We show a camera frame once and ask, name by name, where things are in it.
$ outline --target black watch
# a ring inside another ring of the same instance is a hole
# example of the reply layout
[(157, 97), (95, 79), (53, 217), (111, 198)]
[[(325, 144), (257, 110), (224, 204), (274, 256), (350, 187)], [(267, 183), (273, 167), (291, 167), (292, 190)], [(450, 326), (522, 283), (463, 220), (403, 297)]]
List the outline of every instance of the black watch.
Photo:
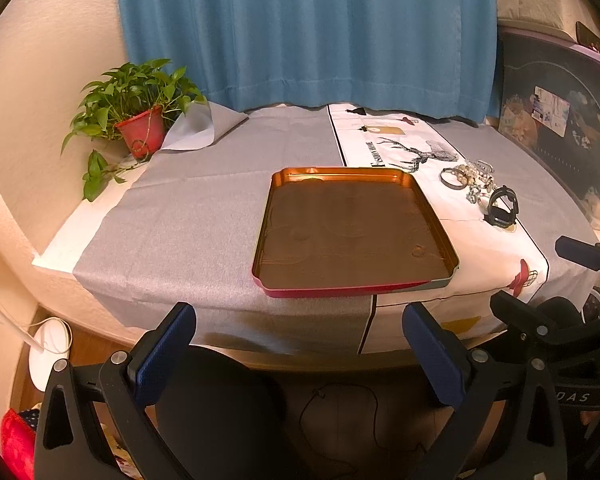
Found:
[[(511, 201), (511, 211), (495, 205), (496, 200), (503, 197)], [(516, 223), (516, 216), (518, 216), (518, 197), (511, 188), (502, 186), (491, 193), (487, 214), (484, 216), (487, 223), (506, 229)]]

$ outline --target gray tablecloth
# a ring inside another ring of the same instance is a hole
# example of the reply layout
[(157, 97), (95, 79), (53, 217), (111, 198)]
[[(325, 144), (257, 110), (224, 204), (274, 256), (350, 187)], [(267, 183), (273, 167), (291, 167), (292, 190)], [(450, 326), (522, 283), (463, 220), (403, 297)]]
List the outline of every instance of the gray tablecloth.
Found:
[[(555, 239), (595, 235), (560, 185), (490, 127), (432, 125), (467, 158), (494, 165), (512, 187), (520, 219), (549, 262), (534, 302), (565, 296), (582, 306), (595, 273), (561, 260)], [(158, 152), (105, 217), (74, 275), (120, 322), (152, 329), (177, 301), (196, 307), (194, 341), (279, 353), (355, 354), (372, 298), (277, 300), (251, 264), (270, 178), (281, 168), (341, 166), (326, 108), (256, 110), (215, 145)]]

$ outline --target tray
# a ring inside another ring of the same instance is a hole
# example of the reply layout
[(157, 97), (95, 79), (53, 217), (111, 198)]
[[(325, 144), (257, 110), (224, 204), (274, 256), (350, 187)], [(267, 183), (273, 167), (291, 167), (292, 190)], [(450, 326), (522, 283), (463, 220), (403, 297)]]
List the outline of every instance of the tray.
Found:
[(409, 174), (286, 168), (271, 187), (251, 272), (273, 298), (442, 288), (458, 255)]

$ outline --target green plant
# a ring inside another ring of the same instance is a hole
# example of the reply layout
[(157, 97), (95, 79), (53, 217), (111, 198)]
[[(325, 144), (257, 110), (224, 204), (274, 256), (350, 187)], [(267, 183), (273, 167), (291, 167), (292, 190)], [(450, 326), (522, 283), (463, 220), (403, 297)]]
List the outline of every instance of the green plant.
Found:
[[(116, 124), (156, 105), (162, 107), (162, 118), (165, 129), (168, 129), (192, 101), (206, 102), (198, 87), (185, 77), (186, 67), (180, 67), (172, 74), (161, 70), (168, 62), (169, 59), (154, 59), (141, 65), (125, 63), (104, 72), (102, 75), (109, 77), (106, 81), (92, 81), (85, 85), (82, 90), (90, 90), (79, 105), (84, 109), (71, 121), (71, 131), (62, 141), (60, 153), (76, 135), (92, 139), (122, 139)], [(136, 166), (122, 168), (110, 165), (93, 150), (87, 161), (87, 173), (82, 178), (84, 198), (92, 202), (110, 179), (124, 182), (120, 174)]]

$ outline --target white lamp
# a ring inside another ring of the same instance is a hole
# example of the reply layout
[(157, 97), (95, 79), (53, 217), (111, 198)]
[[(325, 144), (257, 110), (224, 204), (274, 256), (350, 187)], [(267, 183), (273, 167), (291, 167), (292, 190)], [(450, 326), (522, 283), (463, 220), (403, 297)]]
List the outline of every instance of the white lamp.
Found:
[(44, 392), (54, 363), (58, 359), (69, 357), (69, 348), (73, 341), (71, 327), (58, 317), (50, 317), (40, 323), (30, 325), (39, 325), (35, 335), (31, 336), (1, 307), (0, 322), (8, 326), (17, 337), (30, 346), (29, 374), (35, 387)]

